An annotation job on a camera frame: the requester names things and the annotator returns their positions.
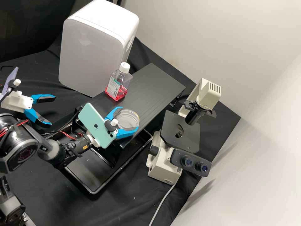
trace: black tray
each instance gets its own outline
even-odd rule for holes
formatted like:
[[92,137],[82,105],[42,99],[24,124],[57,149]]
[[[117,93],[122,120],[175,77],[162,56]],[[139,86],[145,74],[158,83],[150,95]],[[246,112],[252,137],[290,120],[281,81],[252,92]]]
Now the black tray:
[[[73,134],[70,134],[74,136],[79,132],[82,133],[83,131],[77,129]],[[48,137],[48,139],[51,138],[58,139],[61,143],[69,141],[67,137],[61,136],[59,133]],[[112,143],[106,149],[91,148],[83,153],[81,158],[77,158],[66,166],[65,170],[90,194],[97,194],[152,141],[152,138],[152,135],[143,129],[124,149],[116,143]]]

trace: camera lens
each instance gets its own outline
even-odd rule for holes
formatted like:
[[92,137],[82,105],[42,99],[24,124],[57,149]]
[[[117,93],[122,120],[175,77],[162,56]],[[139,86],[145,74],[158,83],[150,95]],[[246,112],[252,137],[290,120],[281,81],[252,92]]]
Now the camera lens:
[[35,153],[37,150],[36,145],[30,145],[28,147],[25,147],[17,154],[17,163],[21,163],[26,161],[32,154]]
[[207,167],[207,166],[203,166],[203,167],[202,167],[202,170],[203,170],[204,172],[206,172],[206,171],[208,170],[208,167]]
[[187,166],[187,167],[190,167],[193,164],[193,161],[187,155],[182,157],[181,162],[182,162],[182,165]]

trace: microscope focus knob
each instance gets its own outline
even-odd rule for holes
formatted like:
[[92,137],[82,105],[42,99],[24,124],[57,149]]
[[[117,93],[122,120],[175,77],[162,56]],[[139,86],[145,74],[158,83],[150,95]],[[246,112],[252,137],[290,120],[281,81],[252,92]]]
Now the microscope focus knob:
[[152,146],[150,147],[149,153],[150,153],[152,156],[156,156],[156,155],[158,154],[158,152],[159,152],[159,148],[158,148],[157,146],[152,145]]

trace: inverted microscope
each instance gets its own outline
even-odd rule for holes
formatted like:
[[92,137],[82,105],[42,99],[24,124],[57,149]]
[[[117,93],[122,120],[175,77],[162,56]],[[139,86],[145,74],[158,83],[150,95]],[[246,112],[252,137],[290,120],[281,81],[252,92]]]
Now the inverted microscope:
[[148,176],[173,185],[182,170],[206,177],[211,162],[195,153],[200,148],[200,117],[216,117],[221,87],[204,78],[192,90],[178,114],[166,110],[162,128],[153,136],[146,161]]

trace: white wall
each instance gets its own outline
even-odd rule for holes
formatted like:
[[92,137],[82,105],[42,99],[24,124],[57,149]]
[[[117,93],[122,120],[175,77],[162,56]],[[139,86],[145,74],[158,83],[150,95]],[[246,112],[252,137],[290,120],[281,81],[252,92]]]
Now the white wall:
[[240,120],[172,226],[301,225],[300,84],[301,55]]
[[301,225],[301,2],[124,6],[144,44],[193,81],[221,85],[242,116],[172,225]]
[[241,116],[301,53],[298,0],[123,0],[123,6],[138,15],[136,36],[145,45],[194,82],[204,77],[221,85],[221,101]]

